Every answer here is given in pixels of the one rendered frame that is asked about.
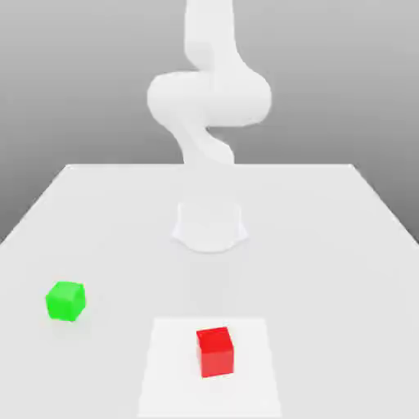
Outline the small red cube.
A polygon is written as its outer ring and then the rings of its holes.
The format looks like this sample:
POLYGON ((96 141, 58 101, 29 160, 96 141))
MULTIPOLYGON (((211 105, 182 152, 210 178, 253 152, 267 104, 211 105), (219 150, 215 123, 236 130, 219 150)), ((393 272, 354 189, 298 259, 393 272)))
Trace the small red cube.
POLYGON ((198 330, 196 343, 202 378, 234 372, 234 345, 227 327, 198 330))

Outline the small green cube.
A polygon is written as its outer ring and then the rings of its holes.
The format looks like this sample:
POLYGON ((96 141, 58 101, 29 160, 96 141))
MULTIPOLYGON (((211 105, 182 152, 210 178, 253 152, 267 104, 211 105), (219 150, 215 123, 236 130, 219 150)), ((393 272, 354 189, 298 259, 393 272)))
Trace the small green cube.
POLYGON ((86 307, 84 284, 58 281, 45 300, 49 318, 74 322, 86 307))

